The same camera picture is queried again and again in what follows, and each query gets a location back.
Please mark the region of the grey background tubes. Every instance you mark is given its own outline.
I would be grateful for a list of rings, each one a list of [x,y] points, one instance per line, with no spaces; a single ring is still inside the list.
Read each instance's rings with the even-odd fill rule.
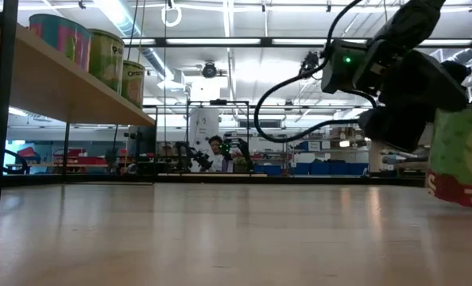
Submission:
[[[426,162],[428,152],[406,153],[398,150],[384,149],[380,152],[383,164],[400,164],[408,162]]]

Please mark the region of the red background shelf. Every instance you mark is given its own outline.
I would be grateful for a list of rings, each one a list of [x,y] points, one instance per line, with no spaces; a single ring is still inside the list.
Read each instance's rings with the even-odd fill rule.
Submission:
[[[63,149],[58,149],[52,154],[52,163],[62,167],[66,159],[67,168],[105,168],[107,166],[104,157],[92,157],[87,155],[87,150],[83,148],[68,149],[64,155]]]

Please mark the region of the person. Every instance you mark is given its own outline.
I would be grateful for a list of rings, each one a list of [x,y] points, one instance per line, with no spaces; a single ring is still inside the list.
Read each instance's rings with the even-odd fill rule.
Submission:
[[[211,148],[210,159],[212,160],[211,171],[222,172],[223,171],[223,155],[221,150],[222,138],[218,135],[211,137],[208,140]]]

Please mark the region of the pink and teal can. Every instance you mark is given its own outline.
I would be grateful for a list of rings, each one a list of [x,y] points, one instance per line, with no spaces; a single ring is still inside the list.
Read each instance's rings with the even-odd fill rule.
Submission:
[[[29,30],[84,71],[89,70],[92,38],[90,30],[67,18],[51,14],[30,16]]]

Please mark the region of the silver ceiling duct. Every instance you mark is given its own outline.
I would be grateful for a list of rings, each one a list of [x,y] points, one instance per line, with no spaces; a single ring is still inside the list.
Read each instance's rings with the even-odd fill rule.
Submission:
[[[139,13],[138,4],[132,10],[126,3],[126,0],[93,0],[96,7],[109,19],[116,29],[124,36],[131,39],[133,44],[139,44],[139,40],[143,36],[141,24],[137,21],[143,20],[144,16],[137,18]],[[145,81],[145,89],[148,97],[171,97],[175,94],[182,94],[188,97],[188,87],[183,83],[174,81],[174,73],[169,69],[163,59],[157,54],[153,48],[127,48],[128,52],[135,51],[137,56],[135,60],[139,64],[145,64],[146,68],[151,68],[156,74],[155,79],[149,78]]]

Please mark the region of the green Orange can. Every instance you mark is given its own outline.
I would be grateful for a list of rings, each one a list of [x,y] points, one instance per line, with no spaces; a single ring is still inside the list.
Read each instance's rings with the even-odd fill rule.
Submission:
[[[142,108],[145,68],[139,63],[124,60],[122,71],[122,96],[138,108]]]

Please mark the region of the black overhead frame bar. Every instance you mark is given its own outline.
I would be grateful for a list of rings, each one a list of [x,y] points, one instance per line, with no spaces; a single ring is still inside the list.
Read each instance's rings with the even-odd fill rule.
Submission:
[[[323,47],[326,38],[289,37],[144,37],[123,39],[127,48],[178,48],[178,47],[222,47],[222,48],[297,48]],[[472,48],[472,38],[431,38],[422,41],[417,48]]]

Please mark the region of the green can with red band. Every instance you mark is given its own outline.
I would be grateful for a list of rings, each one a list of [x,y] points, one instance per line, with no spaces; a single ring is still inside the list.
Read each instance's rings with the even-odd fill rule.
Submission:
[[[472,207],[472,106],[436,111],[426,187],[438,199]]]

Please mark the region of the white cylindrical column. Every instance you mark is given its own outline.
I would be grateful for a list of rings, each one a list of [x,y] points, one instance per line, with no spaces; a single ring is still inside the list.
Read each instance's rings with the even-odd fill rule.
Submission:
[[[207,161],[211,162],[208,172],[215,172],[220,168],[220,156],[215,155],[211,149],[209,140],[219,135],[219,110],[194,106],[189,115],[188,142],[196,152],[207,155]]]

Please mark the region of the green Pears can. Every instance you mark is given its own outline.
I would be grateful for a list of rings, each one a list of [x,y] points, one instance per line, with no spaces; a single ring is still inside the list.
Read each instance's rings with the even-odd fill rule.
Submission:
[[[89,29],[92,34],[89,73],[117,94],[122,90],[123,40],[101,29]]]

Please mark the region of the round black ceiling fixture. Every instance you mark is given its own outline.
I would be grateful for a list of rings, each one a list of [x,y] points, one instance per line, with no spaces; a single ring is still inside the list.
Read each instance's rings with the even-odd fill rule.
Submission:
[[[217,74],[218,74],[218,69],[215,66],[215,62],[206,61],[201,71],[202,77],[204,77],[205,79],[212,79],[216,77]]]

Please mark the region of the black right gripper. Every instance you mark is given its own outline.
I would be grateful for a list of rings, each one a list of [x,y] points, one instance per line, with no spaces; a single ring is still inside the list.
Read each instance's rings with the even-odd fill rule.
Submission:
[[[462,82],[472,69],[453,60],[439,62],[411,50],[392,66],[381,86],[378,106],[360,114],[358,125],[366,137],[404,152],[417,149],[437,109],[455,112],[466,108]]]

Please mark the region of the black background rig frame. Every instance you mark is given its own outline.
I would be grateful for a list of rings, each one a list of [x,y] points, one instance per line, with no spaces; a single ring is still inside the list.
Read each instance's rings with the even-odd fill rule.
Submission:
[[[186,116],[187,116],[187,125],[186,125],[186,142],[188,142],[188,131],[189,131],[189,115],[190,109],[194,106],[206,107],[206,108],[213,108],[219,110],[219,135],[222,138],[222,141],[225,139],[232,139],[232,138],[241,138],[242,140],[246,141],[249,144],[250,135],[248,133],[242,135],[236,131],[223,131],[221,130],[220,124],[222,122],[222,115],[224,110],[229,110],[231,114],[241,106],[245,108],[249,108],[249,103],[245,101],[227,101],[225,99],[215,99],[210,101],[187,101],[186,107]],[[194,161],[192,161],[194,166],[191,168],[193,172],[201,172],[200,167]],[[227,162],[223,159],[223,171],[221,173],[247,173],[247,172],[236,172],[233,164],[231,162]]]

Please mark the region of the light wooden shelf board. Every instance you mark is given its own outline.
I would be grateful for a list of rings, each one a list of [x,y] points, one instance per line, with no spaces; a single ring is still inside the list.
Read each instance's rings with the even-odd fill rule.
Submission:
[[[62,122],[153,126],[155,120],[18,25],[10,105]]]

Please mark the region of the long blue storage bin row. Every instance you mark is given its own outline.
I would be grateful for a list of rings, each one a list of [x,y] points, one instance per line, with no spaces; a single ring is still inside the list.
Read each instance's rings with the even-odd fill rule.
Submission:
[[[316,176],[360,176],[368,168],[368,163],[347,163],[345,161],[321,161],[297,163],[292,169],[294,175]]]

